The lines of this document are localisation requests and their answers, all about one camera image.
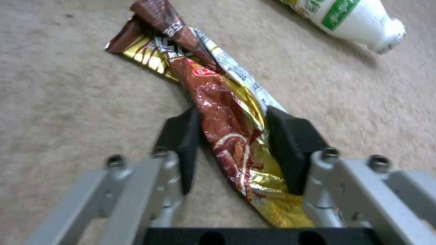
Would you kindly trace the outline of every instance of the brown wrapper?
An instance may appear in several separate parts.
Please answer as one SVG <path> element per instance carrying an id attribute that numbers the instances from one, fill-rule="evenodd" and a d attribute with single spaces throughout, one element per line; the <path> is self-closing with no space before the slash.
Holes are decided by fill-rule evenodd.
<path id="1" fill-rule="evenodd" d="M 164 35 L 191 51 L 202 65 L 218 71 L 218 64 L 168 0 L 138 0 L 130 9 Z"/>
<path id="2" fill-rule="evenodd" d="M 144 5 L 151 2 L 164 7 Z M 225 175 L 267 221 L 276 227 L 312 226 L 302 209 L 301 197 L 288 193 L 280 167 L 269 150 L 265 108 L 267 105 L 282 107 L 199 30 L 183 25 L 186 29 L 174 40 L 152 30 L 151 25 L 159 30 L 166 30 L 164 27 L 168 25 L 158 25 L 150 20 L 165 20 L 162 16 L 180 19 L 174 17 L 176 13 L 168 1 L 138 1 L 136 5 L 140 3 L 143 4 L 140 9 L 148 9 L 148 16 L 143 18 L 150 24 L 133 17 L 107 50 L 179 81 L 189 91 L 201 113 L 203 133 Z M 196 45 L 182 45 L 180 40 L 186 39 Z M 195 57 L 198 43 L 209 56 L 206 60 L 218 61 L 215 64 L 219 65 L 217 70 L 220 72 L 200 64 L 210 63 L 205 62 L 204 57 Z"/>

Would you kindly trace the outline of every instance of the red logo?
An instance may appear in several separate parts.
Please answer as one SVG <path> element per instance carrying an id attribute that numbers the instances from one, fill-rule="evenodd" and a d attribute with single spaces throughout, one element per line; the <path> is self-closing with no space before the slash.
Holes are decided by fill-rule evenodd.
<path id="1" fill-rule="evenodd" d="M 192 73 L 194 73 L 194 75 L 208 77 L 208 76 L 213 76 L 216 74 L 216 72 L 211 71 L 211 70 L 205 68 L 204 66 L 197 64 L 197 62 L 195 62 L 191 59 L 186 59 L 186 61 L 191 65 Z"/>

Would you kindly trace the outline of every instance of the bottle cap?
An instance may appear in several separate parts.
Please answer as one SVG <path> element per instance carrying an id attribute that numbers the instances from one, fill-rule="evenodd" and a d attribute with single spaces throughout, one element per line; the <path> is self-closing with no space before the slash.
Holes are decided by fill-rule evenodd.
<path id="1" fill-rule="evenodd" d="M 406 29 L 398 19 L 388 20 L 385 23 L 385 38 L 372 48 L 377 54 L 386 54 L 397 46 L 406 36 Z"/>

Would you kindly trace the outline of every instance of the plastic bottle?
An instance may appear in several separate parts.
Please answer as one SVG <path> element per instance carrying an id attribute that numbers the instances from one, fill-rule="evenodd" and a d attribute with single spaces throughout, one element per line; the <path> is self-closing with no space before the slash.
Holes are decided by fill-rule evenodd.
<path id="1" fill-rule="evenodd" d="M 380 0 L 280 0 L 328 34 L 365 44 L 385 54 L 405 37 L 401 21 L 391 19 Z"/>

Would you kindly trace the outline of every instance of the beige carpet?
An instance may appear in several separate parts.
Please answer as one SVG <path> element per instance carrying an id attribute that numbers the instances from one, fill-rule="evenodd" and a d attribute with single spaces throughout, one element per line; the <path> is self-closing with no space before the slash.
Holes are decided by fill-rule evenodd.
<path id="1" fill-rule="evenodd" d="M 173 0 L 290 112 L 346 157 L 436 172 L 436 5 L 384 0 L 408 28 L 384 56 L 331 38 L 273 0 Z M 132 0 L 0 1 L 0 244 L 22 244 L 80 173 L 145 156 L 181 88 L 104 52 Z M 266 227 L 203 149 L 179 226 Z M 83 244 L 92 244 L 93 224 Z"/>

